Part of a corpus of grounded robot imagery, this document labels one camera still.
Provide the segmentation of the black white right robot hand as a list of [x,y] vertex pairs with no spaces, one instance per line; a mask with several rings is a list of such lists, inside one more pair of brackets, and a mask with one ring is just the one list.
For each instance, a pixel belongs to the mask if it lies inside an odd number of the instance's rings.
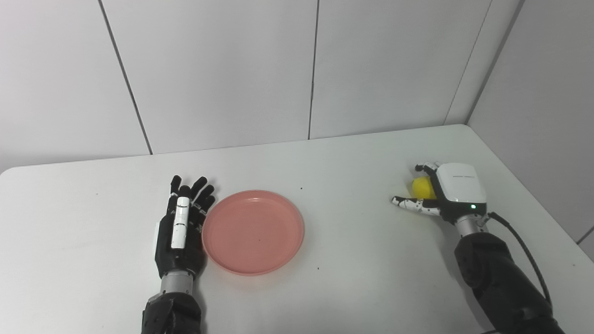
[[472,165],[427,162],[416,165],[414,169],[426,173],[434,197],[395,196],[392,198],[394,205],[408,211],[439,216],[450,224],[465,216],[484,218],[487,215],[486,192]]

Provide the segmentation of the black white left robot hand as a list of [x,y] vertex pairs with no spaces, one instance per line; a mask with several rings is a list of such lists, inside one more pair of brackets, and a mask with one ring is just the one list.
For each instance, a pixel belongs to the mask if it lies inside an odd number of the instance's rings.
[[[159,232],[155,246],[155,264],[159,277],[173,270],[186,270],[197,277],[205,267],[206,254],[202,246],[201,232],[207,213],[216,201],[214,186],[204,176],[192,186],[183,186],[182,178],[175,175],[170,182],[170,196],[166,214],[159,222]],[[172,249],[174,214],[179,197],[189,198],[187,236],[183,249]]]

